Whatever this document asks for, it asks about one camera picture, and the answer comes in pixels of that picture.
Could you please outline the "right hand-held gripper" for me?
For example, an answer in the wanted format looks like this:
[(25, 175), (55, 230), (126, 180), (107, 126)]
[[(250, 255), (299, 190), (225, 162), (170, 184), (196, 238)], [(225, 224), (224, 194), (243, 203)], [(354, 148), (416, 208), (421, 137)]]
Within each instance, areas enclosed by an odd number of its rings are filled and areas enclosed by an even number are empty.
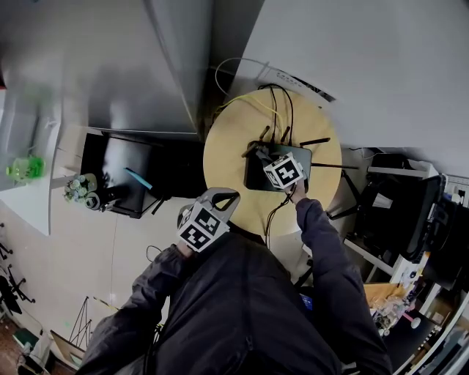
[(295, 151), (284, 155), (263, 155), (264, 191), (280, 191), (308, 179), (308, 152)]

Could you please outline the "black router with antennas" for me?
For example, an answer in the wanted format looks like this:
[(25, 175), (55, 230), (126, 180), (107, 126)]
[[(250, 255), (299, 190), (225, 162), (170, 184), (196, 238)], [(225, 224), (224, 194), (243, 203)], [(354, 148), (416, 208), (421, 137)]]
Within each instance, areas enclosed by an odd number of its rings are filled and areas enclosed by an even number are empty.
[(265, 180), (265, 174), (262, 169), (262, 164), (260, 160), (255, 155), (255, 148), (257, 144), (268, 146), (270, 149), (271, 155), (284, 155), (288, 152), (295, 151), (307, 151), (308, 152), (308, 179), (302, 180), (304, 182), (305, 189), (309, 188), (309, 178), (311, 176), (311, 169), (313, 167), (317, 168), (340, 168), (340, 169), (352, 169), (356, 170), (356, 166), (341, 166), (334, 164), (324, 164), (324, 163), (314, 163), (312, 161), (313, 152), (308, 148), (311, 145), (325, 144), (329, 142), (329, 138), (318, 138), (311, 141), (301, 142), (299, 146), (293, 146), (291, 139), (291, 127), (288, 126), (279, 142), (276, 142), (274, 139), (270, 141), (265, 141), (264, 136), (267, 134), (269, 127), (265, 128), (265, 131), (260, 136), (260, 139), (257, 141), (252, 141), (248, 144), (247, 150), (242, 154), (242, 158), (245, 159), (245, 174), (244, 174), (244, 185), (249, 190), (262, 190), (262, 183)]

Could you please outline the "person's right forearm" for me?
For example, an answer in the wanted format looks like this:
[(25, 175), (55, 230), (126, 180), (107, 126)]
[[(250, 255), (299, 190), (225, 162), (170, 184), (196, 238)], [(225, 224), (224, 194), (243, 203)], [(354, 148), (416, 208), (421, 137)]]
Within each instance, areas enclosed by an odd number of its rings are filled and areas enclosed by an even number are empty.
[(363, 283), (346, 254), (341, 238), (316, 199), (306, 196), (304, 182), (291, 188), (303, 244), (312, 253), (313, 288), (317, 292), (364, 296)]

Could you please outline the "person's left forearm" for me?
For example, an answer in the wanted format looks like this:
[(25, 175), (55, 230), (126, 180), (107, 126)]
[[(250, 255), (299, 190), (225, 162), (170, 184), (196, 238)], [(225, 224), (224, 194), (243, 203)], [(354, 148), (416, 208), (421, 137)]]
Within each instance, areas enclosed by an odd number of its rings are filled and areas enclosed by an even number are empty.
[(96, 326), (76, 375), (144, 375), (166, 298), (185, 280), (193, 255), (180, 242), (151, 262), (128, 301)]

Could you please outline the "round wooden table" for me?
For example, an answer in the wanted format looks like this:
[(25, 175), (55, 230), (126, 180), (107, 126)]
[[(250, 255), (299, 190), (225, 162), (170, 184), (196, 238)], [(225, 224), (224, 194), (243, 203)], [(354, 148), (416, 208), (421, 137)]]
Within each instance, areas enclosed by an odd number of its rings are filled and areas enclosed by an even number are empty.
[[(333, 123), (325, 110), (313, 100), (282, 89), (261, 89), (236, 97), (216, 112), (204, 145), (204, 178), (206, 185), (236, 190), (241, 197), (231, 221), (254, 234), (264, 235), (270, 229), (273, 237), (298, 230), (293, 204), (280, 207), (283, 192), (249, 190), (244, 185), (245, 159), (242, 154), (261, 132), (269, 127), (266, 140), (279, 140), (287, 126), (293, 127), (293, 146), (318, 138), (329, 142), (311, 145), (314, 163), (341, 165), (341, 147)], [(328, 208), (341, 178), (340, 168), (311, 169), (308, 198)]]

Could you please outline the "black glossy cabinet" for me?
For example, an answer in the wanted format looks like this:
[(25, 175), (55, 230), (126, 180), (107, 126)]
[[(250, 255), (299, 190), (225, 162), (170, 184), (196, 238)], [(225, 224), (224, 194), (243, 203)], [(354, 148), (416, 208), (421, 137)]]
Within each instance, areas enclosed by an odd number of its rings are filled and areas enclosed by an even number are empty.
[(133, 176), (137, 174), (148, 182), (149, 156), (155, 143), (123, 135), (86, 135), (81, 173), (96, 176), (97, 193), (103, 188), (117, 185), (129, 188), (128, 197), (116, 201), (106, 211), (139, 219), (149, 211), (156, 213), (161, 207), (163, 199), (155, 198), (150, 189)]

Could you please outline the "black cylindrical device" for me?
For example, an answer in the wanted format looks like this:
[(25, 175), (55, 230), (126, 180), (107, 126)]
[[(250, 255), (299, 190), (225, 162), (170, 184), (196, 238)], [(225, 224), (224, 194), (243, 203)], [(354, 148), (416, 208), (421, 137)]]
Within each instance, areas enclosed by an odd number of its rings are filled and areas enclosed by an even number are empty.
[(97, 195), (100, 200), (99, 210), (104, 212), (110, 205), (116, 201), (126, 199), (129, 194), (129, 188), (126, 185), (117, 185), (113, 187), (105, 187), (98, 191)]

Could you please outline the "person in grey jacket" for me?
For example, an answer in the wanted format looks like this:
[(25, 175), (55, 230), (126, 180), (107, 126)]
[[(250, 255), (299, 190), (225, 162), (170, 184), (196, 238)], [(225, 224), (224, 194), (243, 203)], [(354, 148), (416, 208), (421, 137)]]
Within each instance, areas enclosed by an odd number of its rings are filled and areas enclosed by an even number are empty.
[(226, 234), (191, 258), (166, 298), (169, 315), (148, 357), (154, 375), (391, 375), (366, 298), (317, 292), (306, 309), (264, 246)]

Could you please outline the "small flower bouquet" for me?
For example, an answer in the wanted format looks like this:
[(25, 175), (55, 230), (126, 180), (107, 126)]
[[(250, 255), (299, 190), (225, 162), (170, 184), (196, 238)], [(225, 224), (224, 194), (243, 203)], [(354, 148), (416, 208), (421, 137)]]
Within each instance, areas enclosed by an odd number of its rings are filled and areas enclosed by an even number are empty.
[(76, 175), (64, 187), (66, 201), (84, 203), (86, 197), (97, 190), (97, 178), (94, 174)]

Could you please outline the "wooden board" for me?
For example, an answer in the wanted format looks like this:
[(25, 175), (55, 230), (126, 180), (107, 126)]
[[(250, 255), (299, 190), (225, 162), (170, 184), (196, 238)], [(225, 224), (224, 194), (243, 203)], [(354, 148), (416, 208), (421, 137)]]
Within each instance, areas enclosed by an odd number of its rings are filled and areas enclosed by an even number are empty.
[(377, 310), (380, 303), (389, 297), (403, 298), (406, 294), (406, 289), (399, 283), (365, 283), (363, 287), (372, 310)]

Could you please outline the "grey door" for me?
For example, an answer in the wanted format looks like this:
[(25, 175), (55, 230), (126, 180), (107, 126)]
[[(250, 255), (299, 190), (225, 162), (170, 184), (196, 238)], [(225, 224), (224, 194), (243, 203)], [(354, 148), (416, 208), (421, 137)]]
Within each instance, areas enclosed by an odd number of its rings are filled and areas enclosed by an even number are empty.
[(7, 88), (65, 125), (195, 139), (213, 0), (0, 0)]

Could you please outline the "black monitor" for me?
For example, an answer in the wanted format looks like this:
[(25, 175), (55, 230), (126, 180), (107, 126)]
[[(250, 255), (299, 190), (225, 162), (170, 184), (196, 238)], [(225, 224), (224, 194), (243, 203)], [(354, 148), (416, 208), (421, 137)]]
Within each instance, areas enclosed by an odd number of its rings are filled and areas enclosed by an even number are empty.
[(430, 252), (424, 268), (424, 277), (447, 291), (458, 291), (469, 284), (469, 207), (463, 204), (469, 198), (466, 191), (446, 183), (435, 249)]

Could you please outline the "white rounded desk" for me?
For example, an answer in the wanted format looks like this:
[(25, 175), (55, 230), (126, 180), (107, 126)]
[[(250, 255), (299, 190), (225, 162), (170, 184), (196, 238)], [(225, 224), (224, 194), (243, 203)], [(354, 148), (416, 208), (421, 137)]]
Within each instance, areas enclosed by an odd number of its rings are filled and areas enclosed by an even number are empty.
[(48, 172), (27, 185), (0, 192), (0, 200), (45, 236), (51, 233), (51, 180)]

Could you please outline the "black chair base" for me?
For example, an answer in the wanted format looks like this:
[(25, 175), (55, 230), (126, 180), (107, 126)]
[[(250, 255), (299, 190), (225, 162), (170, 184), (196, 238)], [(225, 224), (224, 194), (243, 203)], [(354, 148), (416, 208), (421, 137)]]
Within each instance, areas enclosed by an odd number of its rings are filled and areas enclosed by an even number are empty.
[(13, 250), (9, 249), (6, 244), (4, 236), (5, 225), (0, 223), (0, 258), (2, 260), (7, 260), (9, 255), (13, 254)]
[(21, 286), (26, 283), (26, 279), (22, 278), (16, 281), (12, 274), (12, 265), (7, 266), (4, 272), (5, 276), (0, 275), (0, 302), (3, 302), (10, 313), (22, 314), (23, 311), (18, 300), (27, 301), (35, 304), (34, 298), (29, 298), (22, 290)]

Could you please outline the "white frame desk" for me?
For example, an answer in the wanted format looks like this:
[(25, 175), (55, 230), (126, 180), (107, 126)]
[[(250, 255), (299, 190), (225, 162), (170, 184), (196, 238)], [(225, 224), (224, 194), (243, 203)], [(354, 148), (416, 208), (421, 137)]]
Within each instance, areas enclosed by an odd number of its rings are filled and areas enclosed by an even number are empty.
[(428, 251), (432, 218), (446, 177), (420, 179), (369, 173), (358, 205), (354, 229), (344, 244), (390, 276), (408, 285), (417, 279), (418, 265)]

